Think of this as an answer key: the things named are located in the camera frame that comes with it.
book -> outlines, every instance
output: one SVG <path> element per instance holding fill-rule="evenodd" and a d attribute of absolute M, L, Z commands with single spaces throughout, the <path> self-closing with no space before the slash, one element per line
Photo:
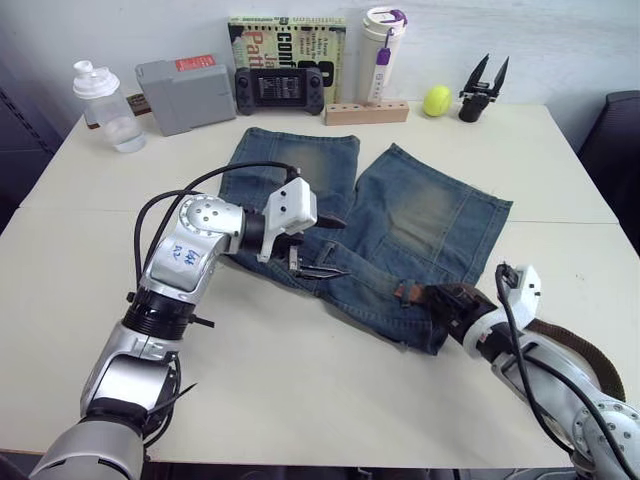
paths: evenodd
<path fill-rule="evenodd" d="M 344 18 L 231 17 L 236 68 L 309 68 L 322 72 L 326 103 L 340 103 Z"/>

wooden block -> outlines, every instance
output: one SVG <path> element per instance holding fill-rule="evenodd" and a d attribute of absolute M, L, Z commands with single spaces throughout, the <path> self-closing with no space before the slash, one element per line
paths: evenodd
<path fill-rule="evenodd" d="M 326 106 L 326 125 L 361 125 L 365 123 L 405 122 L 409 104 L 404 100 L 381 102 L 377 105 L 332 103 Z"/>

black cable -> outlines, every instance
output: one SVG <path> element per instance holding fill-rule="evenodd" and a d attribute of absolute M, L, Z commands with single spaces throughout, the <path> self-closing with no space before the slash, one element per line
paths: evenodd
<path fill-rule="evenodd" d="M 180 357 L 178 357 L 178 354 L 176 354 L 173 357 L 173 363 L 175 365 L 175 370 L 176 370 L 176 383 L 175 383 L 175 386 L 173 387 L 173 395 L 177 395 L 178 393 L 180 393 L 180 388 L 182 384 L 182 366 L 180 365 Z M 156 433 L 156 435 L 153 438 L 145 442 L 144 444 L 145 449 L 149 448 L 151 445 L 153 445 L 158 440 L 160 440 L 160 437 L 162 437 L 162 435 L 164 435 L 165 432 L 169 429 L 169 425 L 171 425 L 171 420 L 173 420 L 173 405 L 167 412 L 167 416 L 164 419 L 164 423 L 162 424 L 162 427 L 160 427 L 160 430 L 158 430 L 158 433 Z"/>
<path fill-rule="evenodd" d="M 185 388 L 183 391 L 181 391 L 177 395 L 174 395 L 173 397 L 169 398 L 168 400 L 165 400 L 164 402 L 160 403 L 159 405 L 156 405 L 151 410 L 149 410 L 149 415 L 153 415 L 154 413 L 161 412 L 162 410 L 165 410 L 165 409 L 173 408 L 173 406 L 176 404 L 176 402 L 178 400 L 180 400 L 180 398 L 182 396 L 184 396 L 187 393 L 189 393 L 196 385 L 198 385 L 198 384 L 197 383 L 192 383 L 191 385 L 189 385 L 187 388 Z"/>
<path fill-rule="evenodd" d="M 237 170 L 239 168 L 247 168 L 247 167 L 284 168 L 287 170 L 288 178 L 291 178 L 291 177 L 295 178 L 298 176 L 297 168 L 292 167 L 291 165 L 287 165 L 286 163 L 281 163 L 281 162 L 235 163 L 233 165 L 226 165 L 224 167 L 216 168 L 215 170 L 212 170 L 209 173 L 205 173 L 204 175 L 199 176 L 198 178 L 193 180 L 189 185 L 187 185 L 185 187 L 185 190 L 191 190 L 197 187 L 198 185 L 200 185 L 202 182 L 205 182 L 206 180 L 209 180 L 210 178 L 215 177 L 216 175 L 220 175 L 221 173 L 230 172 L 231 170 Z M 149 245 L 149 250 L 147 251 L 147 256 L 145 257 L 145 260 L 144 260 L 145 268 L 147 267 L 149 260 L 151 260 L 151 255 L 153 255 L 153 252 L 155 251 L 156 247 L 158 246 L 158 243 L 160 242 L 160 237 L 162 236 L 162 232 L 164 232 L 164 229 L 167 228 L 167 225 L 169 224 L 169 220 L 171 219 L 171 215 L 173 214 L 173 211 L 180 204 L 180 201 L 182 200 L 184 195 L 188 195 L 188 194 L 183 194 L 176 197 L 176 199 L 171 203 L 171 205 L 169 206 L 169 209 L 167 210 L 164 217 L 162 218 L 162 221 L 158 226 L 158 230 L 156 231 L 156 234 L 154 235 L 153 240 L 151 240 L 151 244 Z"/>
<path fill-rule="evenodd" d="M 631 469 L 631 466 L 629 465 L 629 463 L 627 462 L 627 459 L 625 458 L 624 454 L 622 453 L 622 450 L 620 449 L 620 446 L 616 442 L 615 438 L 613 438 L 613 434 L 609 430 L 607 422 L 602 417 L 602 414 L 600 413 L 598 408 L 593 404 L 593 402 L 587 396 L 587 394 L 584 393 L 580 389 L 580 387 L 578 387 L 569 378 L 567 378 L 564 374 L 562 374 L 561 372 L 559 372 L 555 368 L 553 368 L 553 367 L 547 365 L 546 363 L 538 360 L 537 358 L 531 357 L 529 355 L 525 355 L 524 358 L 528 362 L 533 363 L 536 367 L 538 367 L 538 368 L 544 370 L 545 372 L 553 375 L 555 378 L 557 378 L 562 383 L 564 383 L 573 393 L 575 393 L 575 395 L 580 399 L 580 401 L 584 404 L 584 406 L 587 408 L 587 410 L 589 410 L 589 413 L 591 414 L 593 419 L 596 421 L 596 423 L 600 427 L 600 430 L 602 430 L 603 435 L 607 439 L 607 443 L 609 444 L 609 447 L 611 447 L 611 450 L 613 451 L 613 454 L 615 455 L 616 459 L 618 460 L 618 463 L 620 464 L 620 467 L 622 467 L 622 469 L 624 470 L 624 473 L 626 473 L 629 478 L 634 479 L 634 480 L 638 480 L 637 475 Z"/>
<path fill-rule="evenodd" d="M 144 206 L 140 209 L 138 213 L 138 218 L 136 218 L 136 226 L 133 229 L 133 258 L 134 263 L 136 265 L 136 285 L 140 283 L 140 279 L 142 278 L 142 255 L 140 253 L 140 233 L 142 231 L 142 223 L 144 222 L 144 217 L 147 212 L 160 200 L 164 200 L 165 198 L 174 197 L 176 195 L 180 195 L 180 198 L 184 195 L 198 195 L 200 192 L 196 192 L 194 190 L 171 190 L 170 192 L 164 192 L 160 195 L 156 195 Z"/>
<path fill-rule="evenodd" d="M 504 307 L 505 314 L 507 315 L 507 320 L 509 323 L 509 331 L 511 332 L 511 341 L 513 342 L 513 353 L 516 357 L 516 362 L 518 364 L 518 371 L 520 372 L 520 377 L 522 378 L 522 385 L 524 387 L 525 394 L 527 396 L 527 401 L 529 402 L 529 406 L 531 407 L 531 411 L 533 412 L 533 416 L 538 421 L 540 428 L 544 430 L 544 433 L 553 440 L 558 447 L 567 452 L 569 455 L 573 454 L 573 449 L 565 444 L 562 440 L 558 438 L 558 436 L 551 430 L 547 422 L 542 417 L 542 412 L 540 411 L 540 405 L 536 402 L 535 397 L 533 396 L 533 391 L 531 390 L 531 384 L 529 383 L 529 374 L 527 373 L 527 366 L 524 363 L 524 358 L 522 355 L 522 350 L 520 349 L 520 339 L 518 337 L 518 328 L 516 326 L 515 318 L 513 317 L 513 311 L 511 310 L 511 305 L 509 305 L 509 300 L 507 299 L 507 294 L 504 289 L 504 280 L 503 273 L 506 270 L 507 265 L 502 264 L 498 265 L 496 268 L 496 288 L 498 290 L 498 300 L 502 303 Z"/>

faded denim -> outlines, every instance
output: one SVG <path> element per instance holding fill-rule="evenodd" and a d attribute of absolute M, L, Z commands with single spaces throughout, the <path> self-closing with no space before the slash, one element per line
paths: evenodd
<path fill-rule="evenodd" d="M 307 264 L 337 267 L 350 275 L 302 280 L 288 272 L 285 260 L 262 264 L 251 254 L 232 259 L 326 300 L 384 337 L 435 355 L 446 330 L 423 307 L 396 298 L 394 292 L 415 282 L 475 284 L 511 202 L 432 169 L 396 144 L 360 176 L 354 189 L 359 143 L 354 136 L 307 137 L 250 128 L 231 159 L 300 167 L 317 195 L 318 213 L 348 224 L 344 230 L 308 229 L 300 256 Z M 269 167 L 228 172 L 220 197 L 262 210 L 284 175 Z"/>

yellow tennis ball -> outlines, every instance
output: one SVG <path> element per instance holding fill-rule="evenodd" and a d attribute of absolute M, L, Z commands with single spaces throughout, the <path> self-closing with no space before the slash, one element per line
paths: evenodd
<path fill-rule="evenodd" d="M 422 109 L 430 117 L 439 117 L 447 113 L 452 101 L 451 90 L 444 85 L 436 85 L 424 97 Z"/>

